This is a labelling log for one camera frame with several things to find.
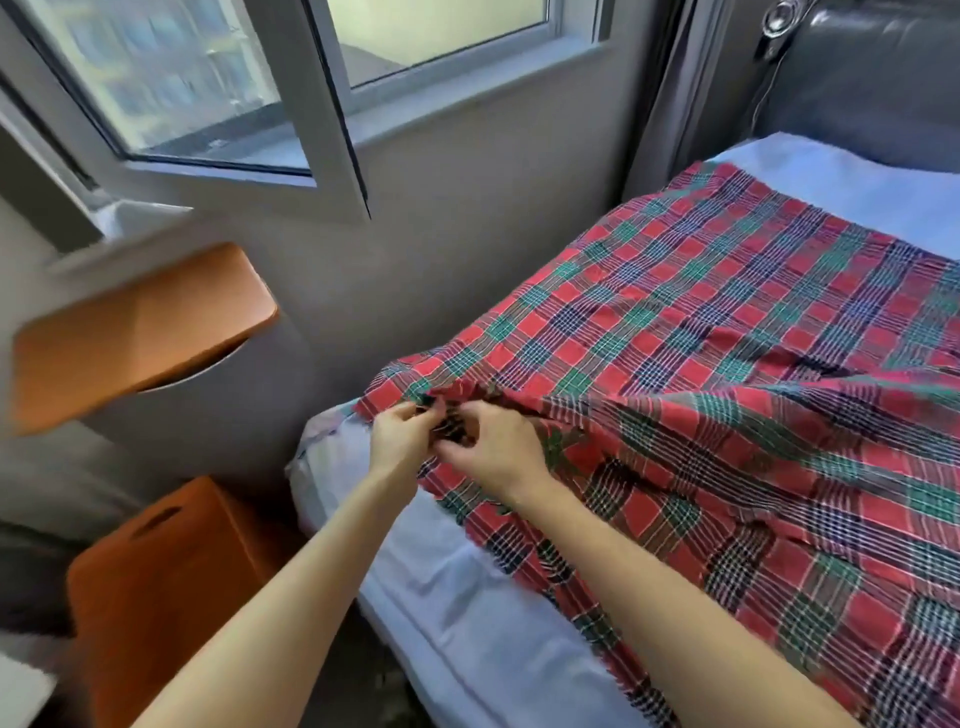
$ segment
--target forearm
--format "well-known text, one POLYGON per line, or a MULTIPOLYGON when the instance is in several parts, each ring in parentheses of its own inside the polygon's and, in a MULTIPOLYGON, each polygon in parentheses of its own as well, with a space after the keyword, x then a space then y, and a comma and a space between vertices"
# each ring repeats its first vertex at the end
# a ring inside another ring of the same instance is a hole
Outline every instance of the forearm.
POLYGON ((134 728, 294 728, 350 602, 403 507, 368 477, 225 624, 134 728))
POLYGON ((587 581, 687 728, 856 722, 707 595, 559 483, 520 510, 587 581))

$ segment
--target hand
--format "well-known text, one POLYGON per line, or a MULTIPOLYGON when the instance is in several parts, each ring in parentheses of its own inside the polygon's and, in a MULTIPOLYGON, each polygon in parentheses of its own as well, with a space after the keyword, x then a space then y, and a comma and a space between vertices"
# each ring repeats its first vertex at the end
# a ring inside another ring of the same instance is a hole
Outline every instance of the hand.
POLYGON ((369 479, 390 484, 406 495, 404 504, 417 492, 417 471, 430 449, 430 430, 446 415, 443 400, 417 414, 411 401, 381 412, 373 420, 369 479))
POLYGON ((464 448, 442 440, 434 450, 443 461, 476 480, 501 503, 522 513, 524 505, 556 481, 543 460, 543 447, 534 426, 519 412, 484 401, 460 406, 477 443, 464 448))

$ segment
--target plaid blanket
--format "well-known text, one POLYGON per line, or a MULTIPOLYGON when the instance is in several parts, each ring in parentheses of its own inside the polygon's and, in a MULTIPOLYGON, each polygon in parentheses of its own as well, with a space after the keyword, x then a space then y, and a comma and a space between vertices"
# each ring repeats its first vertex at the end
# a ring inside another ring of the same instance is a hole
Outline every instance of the plaid blanket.
MULTIPOLYGON (((595 514, 871 726, 960 723, 960 264, 695 165, 373 381, 540 418, 595 514)), ((436 460, 421 484, 674 715, 587 585, 436 460)))

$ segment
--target headboard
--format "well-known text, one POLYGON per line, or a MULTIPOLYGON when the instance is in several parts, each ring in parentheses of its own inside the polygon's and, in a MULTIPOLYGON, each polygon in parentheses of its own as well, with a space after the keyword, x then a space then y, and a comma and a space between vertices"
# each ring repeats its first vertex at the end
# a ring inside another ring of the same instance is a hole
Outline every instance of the headboard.
POLYGON ((960 0, 823 0, 756 110, 882 164, 960 173, 960 0))

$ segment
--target open window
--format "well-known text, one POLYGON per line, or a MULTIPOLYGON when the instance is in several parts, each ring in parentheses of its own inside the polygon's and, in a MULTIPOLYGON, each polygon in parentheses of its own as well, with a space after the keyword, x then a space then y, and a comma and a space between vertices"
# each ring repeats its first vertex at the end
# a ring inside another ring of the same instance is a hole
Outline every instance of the open window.
POLYGON ((117 199, 367 218, 347 117, 576 33, 597 0, 0 0, 0 72, 117 199))

